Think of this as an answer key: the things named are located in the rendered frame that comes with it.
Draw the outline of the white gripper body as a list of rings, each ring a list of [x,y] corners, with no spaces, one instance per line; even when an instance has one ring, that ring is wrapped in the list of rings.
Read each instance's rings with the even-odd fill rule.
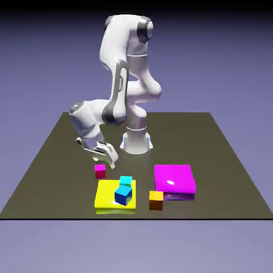
[[[110,165],[111,163],[115,164],[118,160],[118,153],[110,143],[99,141],[96,138],[81,139],[80,137],[76,138],[76,142],[92,158],[98,158],[98,162],[106,162]]]

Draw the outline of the small magenta cube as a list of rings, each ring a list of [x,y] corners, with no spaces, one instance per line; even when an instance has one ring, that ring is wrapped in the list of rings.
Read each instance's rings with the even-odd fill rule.
[[[106,166],[105,164],[96,164],[94,166],[95,177],[97,179],[104,179],[106,177]]]

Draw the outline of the small cyan cube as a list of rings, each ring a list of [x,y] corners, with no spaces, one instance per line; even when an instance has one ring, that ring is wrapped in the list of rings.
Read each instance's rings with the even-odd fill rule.
[[[123,187],[132,187],[132,177],[131,176],[120,176],[119,185]]]

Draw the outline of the small blue cube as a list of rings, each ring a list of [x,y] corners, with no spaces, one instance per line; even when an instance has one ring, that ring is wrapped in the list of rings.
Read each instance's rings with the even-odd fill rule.
[[[132,198],[132,188],[125,186],[125,185],[120,185],[116,190],[115,190],[115,202],[119,203],[121,205],[126,206]]]

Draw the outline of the small orange cube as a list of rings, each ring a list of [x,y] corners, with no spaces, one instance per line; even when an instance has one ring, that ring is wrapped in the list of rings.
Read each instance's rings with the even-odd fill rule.
[[[163,209],[164,193],[162,191],[149,192],[149,209],[161,211]]]

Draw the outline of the large yellow box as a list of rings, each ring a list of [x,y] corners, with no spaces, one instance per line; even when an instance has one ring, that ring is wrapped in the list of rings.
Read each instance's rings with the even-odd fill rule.
[[[126,205],[117,203],[115,191],[119,187],[119,180],[99,180],[94,200],[96,214],[135,214],[136,209],[136,181],[131,182],[131,199]]]

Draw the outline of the large magenta box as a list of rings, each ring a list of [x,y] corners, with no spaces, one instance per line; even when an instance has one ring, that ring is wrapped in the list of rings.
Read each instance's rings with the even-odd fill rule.
[[[194,200],[196,183],[189,164],[154,165],[155,190],[163,200]]]

